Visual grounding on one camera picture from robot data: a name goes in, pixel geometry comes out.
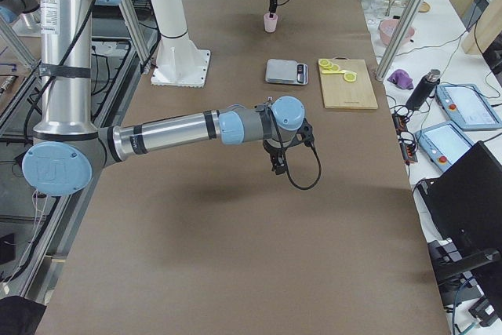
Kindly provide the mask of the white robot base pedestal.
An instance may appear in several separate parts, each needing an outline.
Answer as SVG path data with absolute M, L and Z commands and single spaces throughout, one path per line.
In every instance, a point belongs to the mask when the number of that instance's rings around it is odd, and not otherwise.
M 157 86 L 205 85 L 211 52 L 190 39 L 182 0 L 151 0 L 161 40 L 151 82 Z

